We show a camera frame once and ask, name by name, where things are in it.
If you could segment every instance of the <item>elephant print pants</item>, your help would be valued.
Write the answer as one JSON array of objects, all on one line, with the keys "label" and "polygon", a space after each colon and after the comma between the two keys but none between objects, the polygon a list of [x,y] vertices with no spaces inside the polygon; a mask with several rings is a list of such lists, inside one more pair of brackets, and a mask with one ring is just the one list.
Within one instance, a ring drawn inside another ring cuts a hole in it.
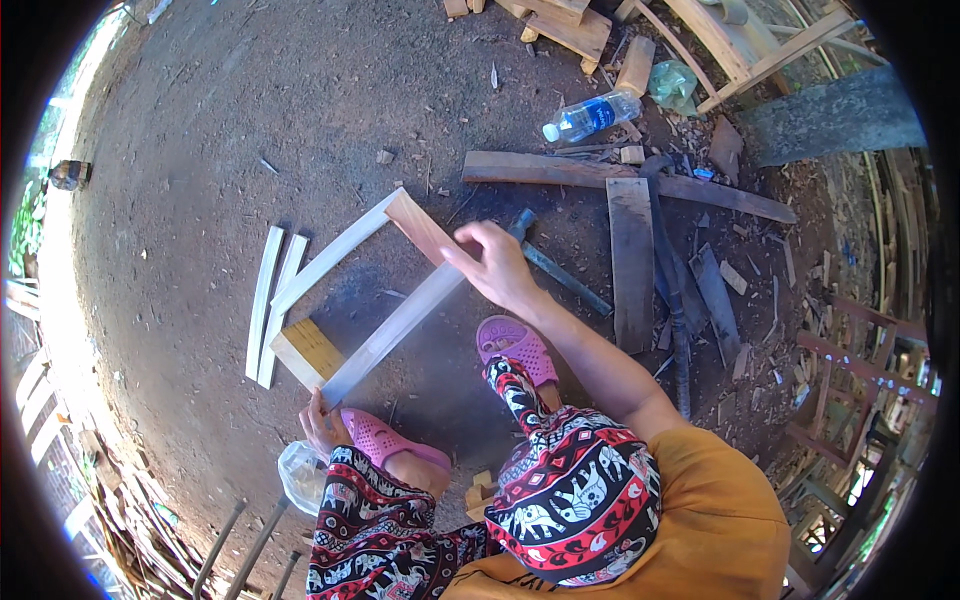
[{"label": "elephant print pants", "polygon": [[494,357],[485,375],[527,437],[500,470],[486,522],[434,533],[429,493],[339,446],[317,516],[308,600],[436,598],[461,566],[504,550],[556,587],[608,583],[650,545],[660,474],[646,444],[593,410],[549,412],[514,359]]}]

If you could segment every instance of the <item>hammer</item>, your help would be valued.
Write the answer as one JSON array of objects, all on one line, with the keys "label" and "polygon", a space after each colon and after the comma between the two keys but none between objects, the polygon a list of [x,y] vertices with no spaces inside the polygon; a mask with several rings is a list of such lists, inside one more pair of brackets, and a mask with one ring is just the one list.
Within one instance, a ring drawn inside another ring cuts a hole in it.
[{"label": "hammer", "polygon": [[574,294],[580,296],[587,303],[593,307],[601,316],[607,317],[613,312],[613,307],[604,302],[602,298],[594,294],[590,289],[577,281],[570,273],[564,271],[560,268],[560,265],[550,260],[536,248],[534,248],[529,242],[523,240],[527,235],[527,229],[534,224],[534,221],[537,220],[537,213],[529,208],[524,208],[523,212],[520,213],[520,216],[516,218],[516,221],[507,228],[507,233],[510,233],[517,242],[520,243],[520,249],[523,250],[523,255],[527,257],[527,260],[534,263],[551,277],[558,280],[563,286],[569,289]]}]

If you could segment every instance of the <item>clear plastic bag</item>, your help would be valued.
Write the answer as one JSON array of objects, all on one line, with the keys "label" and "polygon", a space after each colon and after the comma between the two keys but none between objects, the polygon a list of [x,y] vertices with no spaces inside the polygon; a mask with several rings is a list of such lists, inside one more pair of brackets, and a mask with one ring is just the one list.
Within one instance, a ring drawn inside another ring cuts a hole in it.
[{"label": "clear plastic bag", "polygon": [[664,108],[672,108],[685,117],[697,115],[693,103],[693,90],[697,76],[693,69],[679,60],[658,62],[650,71],[647,91],[654,102]]},{"label": "clear plastic bag", "polygon": [[290,501],[308,515],[316,516],[324,498],[326,469],[316,450],[307,442],[290,443],[276,459],[276,470],[283,482],[283,491]]}]

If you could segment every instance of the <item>green plant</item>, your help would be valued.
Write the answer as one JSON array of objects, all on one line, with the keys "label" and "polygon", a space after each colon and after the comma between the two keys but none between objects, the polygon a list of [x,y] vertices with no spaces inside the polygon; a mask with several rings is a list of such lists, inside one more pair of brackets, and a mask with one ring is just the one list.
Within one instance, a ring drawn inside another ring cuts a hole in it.
[{"label": "green plant", "polygon": [[47,210],[46,194],[34,190],[36,182],[30,180],[23,190],[23,202],[13,216],[10,239],[10,272],[23,277],[23,256],[35,254],[43,243],[43,215]]}]

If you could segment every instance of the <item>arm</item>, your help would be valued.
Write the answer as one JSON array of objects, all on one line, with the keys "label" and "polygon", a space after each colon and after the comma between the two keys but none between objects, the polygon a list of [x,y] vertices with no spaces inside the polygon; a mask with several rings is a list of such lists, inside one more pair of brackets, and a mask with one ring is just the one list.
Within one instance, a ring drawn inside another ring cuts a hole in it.
[{"label": "arm", "polygon": [[443,248],[446,260],[488,300],[546,336],[604,413],[646,441],[661,431],[690,426],[646,369],[537,286],[510,234],[486,221],[466,225],[454,237],[460,243],[476,242],[483,253],[476,261],[460,248]]}]

